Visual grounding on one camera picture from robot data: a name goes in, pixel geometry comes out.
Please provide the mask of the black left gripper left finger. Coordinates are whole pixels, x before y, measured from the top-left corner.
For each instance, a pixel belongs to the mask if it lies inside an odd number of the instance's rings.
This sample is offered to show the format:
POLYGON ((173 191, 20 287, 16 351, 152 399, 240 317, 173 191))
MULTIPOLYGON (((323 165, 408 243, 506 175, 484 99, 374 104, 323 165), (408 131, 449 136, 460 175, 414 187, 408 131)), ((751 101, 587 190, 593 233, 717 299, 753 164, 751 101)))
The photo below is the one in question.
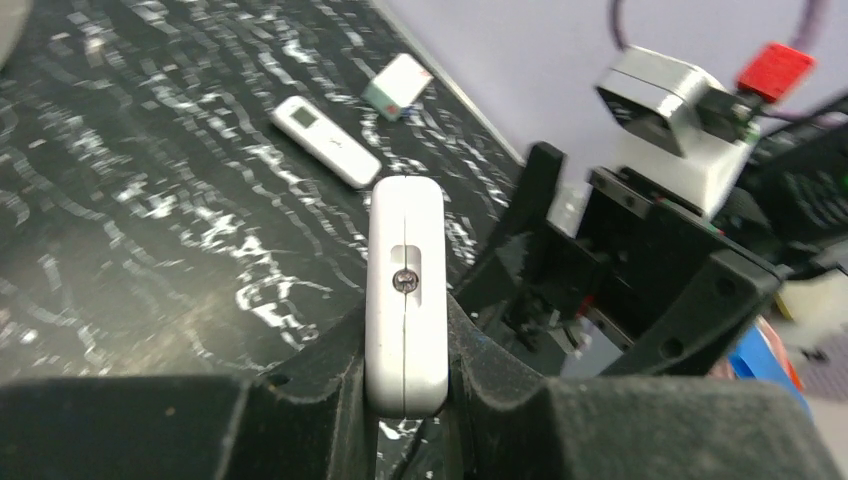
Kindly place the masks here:
POLYGON ((255 379, 56 377, 1 389, 5 479, 370 479, 364 310, 255 379))

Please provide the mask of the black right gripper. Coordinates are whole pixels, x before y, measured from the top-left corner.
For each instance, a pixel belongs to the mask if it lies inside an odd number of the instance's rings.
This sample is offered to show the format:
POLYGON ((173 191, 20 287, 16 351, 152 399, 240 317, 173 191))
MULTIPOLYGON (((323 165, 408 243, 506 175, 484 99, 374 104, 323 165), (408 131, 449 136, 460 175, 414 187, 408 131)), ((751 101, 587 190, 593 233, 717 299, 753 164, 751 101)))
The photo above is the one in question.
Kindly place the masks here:
POLYGON ((564 329, 594 295, 595 307, 631 338, 604 376, 706 375, 769 303, 782 272, 731 250, 710 254, 724 232, 628 168, 591 172, 572 239, 547 219, 566 162, 547 142, 531 147, 457 302, 509 353, 557 375, 564 329))

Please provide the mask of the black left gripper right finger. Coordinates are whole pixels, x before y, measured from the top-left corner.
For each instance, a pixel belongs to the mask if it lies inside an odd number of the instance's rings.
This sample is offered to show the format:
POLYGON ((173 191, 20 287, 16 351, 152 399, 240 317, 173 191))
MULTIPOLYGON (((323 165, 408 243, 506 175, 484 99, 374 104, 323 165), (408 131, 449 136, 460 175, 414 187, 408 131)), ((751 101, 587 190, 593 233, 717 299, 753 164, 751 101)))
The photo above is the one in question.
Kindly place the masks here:
POLYGON ((470 479, 837 479, 783 389, 691 377, 547 377, 449 300, 451 457, 470 479))

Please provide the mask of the white remote control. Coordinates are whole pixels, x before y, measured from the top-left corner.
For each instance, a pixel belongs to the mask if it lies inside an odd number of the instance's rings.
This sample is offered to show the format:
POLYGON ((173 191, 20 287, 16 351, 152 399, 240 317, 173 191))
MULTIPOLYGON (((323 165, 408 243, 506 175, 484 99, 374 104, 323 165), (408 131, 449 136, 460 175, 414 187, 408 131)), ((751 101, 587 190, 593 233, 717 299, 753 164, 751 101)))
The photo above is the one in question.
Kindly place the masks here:
POLYGON ((438 412, 449 384, 446 239, 440 186, 392 176, 372 191, 365 391, 381 417, 438 412))

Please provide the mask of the small grey remote control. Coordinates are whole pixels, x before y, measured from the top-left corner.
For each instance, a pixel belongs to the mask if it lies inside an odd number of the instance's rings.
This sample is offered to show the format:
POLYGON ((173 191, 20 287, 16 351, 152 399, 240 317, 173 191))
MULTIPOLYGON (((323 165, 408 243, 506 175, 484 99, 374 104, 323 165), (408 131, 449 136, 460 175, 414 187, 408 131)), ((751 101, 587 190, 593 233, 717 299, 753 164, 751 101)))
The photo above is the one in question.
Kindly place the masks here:
POLYGON ((349 186, 369 186, 382 163, 302 96, 290 96, 271 113, 273 124, 349 186))

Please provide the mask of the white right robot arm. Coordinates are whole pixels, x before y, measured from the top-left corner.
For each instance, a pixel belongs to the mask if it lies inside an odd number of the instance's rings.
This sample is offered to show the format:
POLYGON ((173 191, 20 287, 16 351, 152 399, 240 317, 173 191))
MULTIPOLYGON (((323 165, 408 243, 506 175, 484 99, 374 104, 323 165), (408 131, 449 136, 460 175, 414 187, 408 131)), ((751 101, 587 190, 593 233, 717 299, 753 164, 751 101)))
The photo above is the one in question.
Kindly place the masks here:
POLYGON ((607 374, 703 375, 784 281, 846 255, 847 129, 819 123, 846 109, 838 97, 761 139, 713 220, 632 168, 596 168, 575 235, 548 222, 566 157, 540 142, 457 301, 527 346, 552 312, 590 308, 622 350, 607 374))

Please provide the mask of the pink and blue basket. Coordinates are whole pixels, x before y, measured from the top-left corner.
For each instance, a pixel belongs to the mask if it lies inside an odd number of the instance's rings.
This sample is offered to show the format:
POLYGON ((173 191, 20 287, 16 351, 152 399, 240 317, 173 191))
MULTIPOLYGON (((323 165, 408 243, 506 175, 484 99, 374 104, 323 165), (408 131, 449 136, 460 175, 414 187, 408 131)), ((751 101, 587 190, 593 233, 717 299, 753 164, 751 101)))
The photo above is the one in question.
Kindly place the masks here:
POLYGON ((759 317, 727 357, 735 377, 770 382, 784 388, 808 414, 804 387, 782 340, 771 325, 759 317))

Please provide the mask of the white battery box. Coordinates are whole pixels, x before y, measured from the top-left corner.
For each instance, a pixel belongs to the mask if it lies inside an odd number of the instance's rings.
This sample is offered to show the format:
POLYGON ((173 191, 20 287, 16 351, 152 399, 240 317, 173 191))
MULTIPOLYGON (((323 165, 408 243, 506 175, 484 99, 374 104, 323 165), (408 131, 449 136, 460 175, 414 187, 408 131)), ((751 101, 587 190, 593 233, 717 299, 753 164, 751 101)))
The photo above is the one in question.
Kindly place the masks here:
POLYGON ((411 111, 432 80, 412 55, 401 53, 370 80, 362 98, 382 117, 396 121, 411 111))

